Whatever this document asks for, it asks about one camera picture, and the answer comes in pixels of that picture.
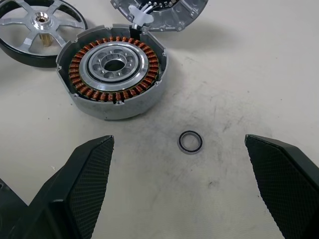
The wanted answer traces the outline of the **silver motor end cover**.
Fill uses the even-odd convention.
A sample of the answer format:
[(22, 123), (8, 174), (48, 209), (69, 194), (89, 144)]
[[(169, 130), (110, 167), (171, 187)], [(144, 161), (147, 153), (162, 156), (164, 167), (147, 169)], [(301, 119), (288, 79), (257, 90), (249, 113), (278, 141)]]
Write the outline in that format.
[(182, 31), (205, 9), (208, 0), (110, 0), (135, 30)]

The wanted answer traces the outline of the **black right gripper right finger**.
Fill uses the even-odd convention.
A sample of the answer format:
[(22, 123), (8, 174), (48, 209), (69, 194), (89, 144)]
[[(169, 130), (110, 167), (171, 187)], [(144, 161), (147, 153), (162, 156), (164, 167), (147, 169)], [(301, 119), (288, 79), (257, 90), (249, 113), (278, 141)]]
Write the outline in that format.
[(261, 198), (285, 239), (319, 239), (319, 167), (299, 148), (248, 134)]

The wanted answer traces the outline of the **silver motor stator housing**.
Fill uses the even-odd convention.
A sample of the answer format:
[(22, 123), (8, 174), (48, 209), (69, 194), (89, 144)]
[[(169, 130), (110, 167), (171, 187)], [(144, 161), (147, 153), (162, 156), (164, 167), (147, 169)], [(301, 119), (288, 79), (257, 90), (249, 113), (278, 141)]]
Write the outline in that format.
[(88, 29), (67, 42), (56, 58), (57, 74), (74, 104), (102, 120), (140, 115), (162, 97), (166, 48), (130, 25)]

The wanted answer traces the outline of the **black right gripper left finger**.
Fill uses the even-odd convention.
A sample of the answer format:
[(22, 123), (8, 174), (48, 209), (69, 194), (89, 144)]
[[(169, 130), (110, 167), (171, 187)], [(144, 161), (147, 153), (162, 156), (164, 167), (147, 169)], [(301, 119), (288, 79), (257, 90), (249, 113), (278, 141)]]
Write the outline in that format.
[(91, 239), (108, 183), (114, 137), (90, 140), (35, 195), (12, 239)]

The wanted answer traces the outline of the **black rotor with silver spokes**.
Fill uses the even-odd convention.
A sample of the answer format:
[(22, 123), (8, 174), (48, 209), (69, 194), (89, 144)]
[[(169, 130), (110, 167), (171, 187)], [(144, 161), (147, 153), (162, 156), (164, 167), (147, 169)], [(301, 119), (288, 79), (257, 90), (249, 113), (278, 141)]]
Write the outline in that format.
[(10, 58), (32, 67), (56, 67), (56, 54), (37, 54), (30, 48), (39, 36), (66, 44), (58, 34), (61, 26), (87, 30), (84, 16), (64, 0), (0, 0), (0, 26), (24, 25), (30, 33), (20, 46), (12, 46), (0, 36), (0, 49)]

